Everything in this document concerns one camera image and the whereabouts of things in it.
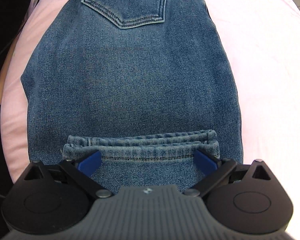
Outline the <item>blue denim jeans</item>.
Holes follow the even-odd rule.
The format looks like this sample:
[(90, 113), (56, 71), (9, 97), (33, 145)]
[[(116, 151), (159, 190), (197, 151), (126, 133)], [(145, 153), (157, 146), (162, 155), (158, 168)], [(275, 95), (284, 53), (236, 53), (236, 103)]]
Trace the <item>blue denim jeans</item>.
[(21, 76), (31, 161), (100, 152), (92, 179), (122, 186), (204, 178), (194, 152), (243, 160), (229, 61), (204, 0), (69, 0)]

